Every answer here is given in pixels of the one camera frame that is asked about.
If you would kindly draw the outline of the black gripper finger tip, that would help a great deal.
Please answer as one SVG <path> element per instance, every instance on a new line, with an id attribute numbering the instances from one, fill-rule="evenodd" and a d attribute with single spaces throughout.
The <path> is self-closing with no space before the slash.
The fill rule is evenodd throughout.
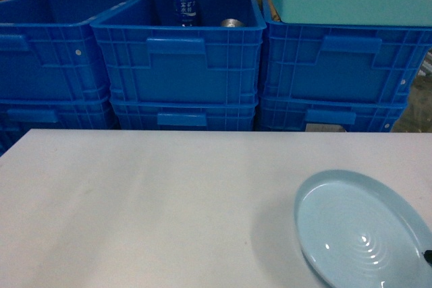
<path id="1" fill-rule="evenodd" d="M 424 251 L 423 257 L 428 264 L 432 264 L 432 250 Z"/>

